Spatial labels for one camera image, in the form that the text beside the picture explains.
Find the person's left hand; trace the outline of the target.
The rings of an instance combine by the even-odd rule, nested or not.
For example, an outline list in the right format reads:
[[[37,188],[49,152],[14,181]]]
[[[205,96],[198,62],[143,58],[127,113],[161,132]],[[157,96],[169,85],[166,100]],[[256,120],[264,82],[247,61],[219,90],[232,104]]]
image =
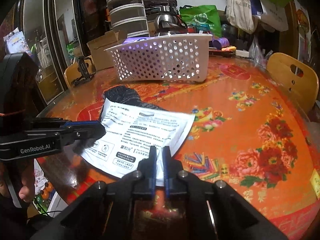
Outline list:
[[[19,160],[17,162],[19,174],[21,175],[22,187],[18,193],[21,200],[26,203],[32,202],[35,196],[34,160]],[[8,187],[4,180],[5,166],[1,163],[1,196],[10,197]]]

